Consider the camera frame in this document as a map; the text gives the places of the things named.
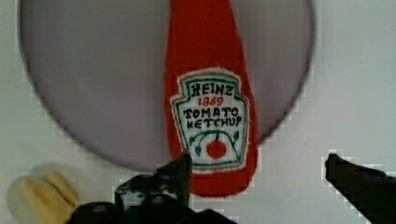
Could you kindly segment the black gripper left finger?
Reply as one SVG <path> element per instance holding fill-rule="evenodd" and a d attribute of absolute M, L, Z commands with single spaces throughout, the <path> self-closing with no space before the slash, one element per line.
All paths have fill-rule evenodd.
<path fill-rule="evenodd" d="M 112 203 L 80 205 L 65 224 L 237 224 L 212 209 L 189 208 L 191 166 L 184 153 L 151 175 L 119 185 Z"/>

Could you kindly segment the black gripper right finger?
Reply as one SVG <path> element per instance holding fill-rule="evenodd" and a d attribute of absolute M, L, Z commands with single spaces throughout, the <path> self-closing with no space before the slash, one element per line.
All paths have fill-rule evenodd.
<path fill-rule="evenodd" d="M 325 178 L 372 224 L 395 224 L 395 177 L 331 153 Z"/>

